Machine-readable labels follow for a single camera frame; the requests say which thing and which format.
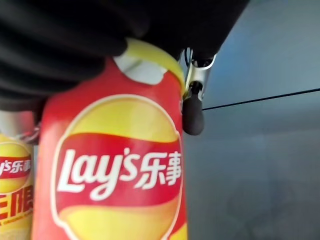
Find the red banner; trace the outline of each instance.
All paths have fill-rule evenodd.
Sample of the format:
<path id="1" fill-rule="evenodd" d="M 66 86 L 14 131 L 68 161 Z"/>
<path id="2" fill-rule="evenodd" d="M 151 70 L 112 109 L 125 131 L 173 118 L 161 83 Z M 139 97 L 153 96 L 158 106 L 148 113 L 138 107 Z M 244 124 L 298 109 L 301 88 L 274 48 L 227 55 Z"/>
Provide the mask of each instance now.
<path id="1" fill-rule="evenodd" d="M 0 156 L 0 179 L 16 179 L 28 176 L 31 171 L 31 156 Z"/>
<path id="2" fill-rule="evenodd" d="M 179 140 L 150 142 L 121 136 L 69 136 L 57 159 L 57 211 L 69 206 L 143 207 L 166 203 L 182 184 Z"/>

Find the black glove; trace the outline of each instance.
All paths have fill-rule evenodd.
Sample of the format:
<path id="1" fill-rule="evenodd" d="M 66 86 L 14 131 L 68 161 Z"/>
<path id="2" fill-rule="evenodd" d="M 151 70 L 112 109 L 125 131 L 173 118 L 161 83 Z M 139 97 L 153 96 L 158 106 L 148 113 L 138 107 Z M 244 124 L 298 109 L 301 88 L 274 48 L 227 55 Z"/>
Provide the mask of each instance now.
<path id="1" fill-rule="evenodd" d="M 149 19 L 137 1 L 0 1 L 0 110 L 41 111 L 45 100 L 101 73 Z"/>

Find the red chip canister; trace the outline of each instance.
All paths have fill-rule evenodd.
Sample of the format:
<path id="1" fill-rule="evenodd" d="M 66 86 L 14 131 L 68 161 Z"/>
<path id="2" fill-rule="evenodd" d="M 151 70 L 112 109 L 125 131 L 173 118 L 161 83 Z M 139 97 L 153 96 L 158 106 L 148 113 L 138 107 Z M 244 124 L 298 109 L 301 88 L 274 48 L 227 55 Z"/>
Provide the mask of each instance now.
<path id="1" fill-rule="evenodd" d="M 127 51 L 47 103 L 33 240 L 186 240 L 183 73 L 155 46 Z"/>

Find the gray wall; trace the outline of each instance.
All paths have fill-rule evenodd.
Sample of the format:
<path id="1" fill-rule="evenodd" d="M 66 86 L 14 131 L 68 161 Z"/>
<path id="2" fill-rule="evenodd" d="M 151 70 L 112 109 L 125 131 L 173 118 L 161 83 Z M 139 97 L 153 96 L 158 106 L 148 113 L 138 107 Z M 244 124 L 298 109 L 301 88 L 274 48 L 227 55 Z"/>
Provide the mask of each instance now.
<path id="1" fill-rule="evenodd" d="M 205 107 L 320 87 L 320 1 L 253 2 Z M 185 136 L 189 239 L 320 239 L 320 91 L 204 111 Z"/>
<path id="2" fill-rule="evenodd" d="M 320 1 L 256 0 L 217 55 L 204 107 L 320 88 Z"/>

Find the lay's logo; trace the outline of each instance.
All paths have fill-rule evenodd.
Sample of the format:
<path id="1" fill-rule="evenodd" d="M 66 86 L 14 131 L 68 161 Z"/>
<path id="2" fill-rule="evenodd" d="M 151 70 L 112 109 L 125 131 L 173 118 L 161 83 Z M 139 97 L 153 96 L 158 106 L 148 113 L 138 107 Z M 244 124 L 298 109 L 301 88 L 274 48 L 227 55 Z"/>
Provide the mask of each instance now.
<path id="1" fill-rule="evenodd" d="M 122 94 L 91 104 L 66 130 L 54 160 L 52 215 L 70 239 L 170 235 L 181 202 L 182 148 L 156 103 Z"/>
<path id="2" fill-rule="evenodd" d="M 13 141 L 1 142 L 0 195 L 19 190 L 26 183 L 31 168 L 31 154 L 26 147 Z"/>

